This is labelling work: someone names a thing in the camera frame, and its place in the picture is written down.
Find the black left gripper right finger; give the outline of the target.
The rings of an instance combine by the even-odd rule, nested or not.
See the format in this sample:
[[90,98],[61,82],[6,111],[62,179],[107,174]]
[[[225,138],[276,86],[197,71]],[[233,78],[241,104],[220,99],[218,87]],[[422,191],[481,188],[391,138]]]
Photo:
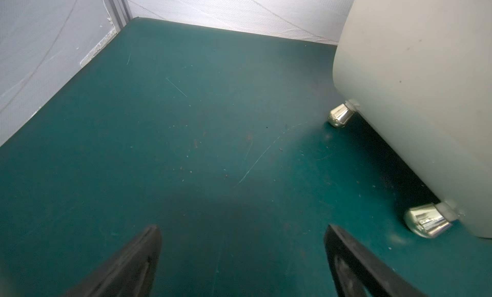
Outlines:
[[424,296],[338,225],[329,225],[324,246],[338,296]]

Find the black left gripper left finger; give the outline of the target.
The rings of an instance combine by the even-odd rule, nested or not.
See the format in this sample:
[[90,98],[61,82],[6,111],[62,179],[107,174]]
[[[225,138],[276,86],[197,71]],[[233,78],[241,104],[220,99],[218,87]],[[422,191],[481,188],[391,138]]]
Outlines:
[[149,296],[161,253],[161,231],[150,225],[64,296]]

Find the cream round drawer cabinet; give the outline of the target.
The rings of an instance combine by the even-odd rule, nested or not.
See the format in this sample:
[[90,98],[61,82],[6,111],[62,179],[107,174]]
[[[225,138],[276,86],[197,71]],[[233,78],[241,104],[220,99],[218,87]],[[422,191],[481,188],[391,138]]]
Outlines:
[[458,215],[491,237],[491,0],[355,0],[336,89]]

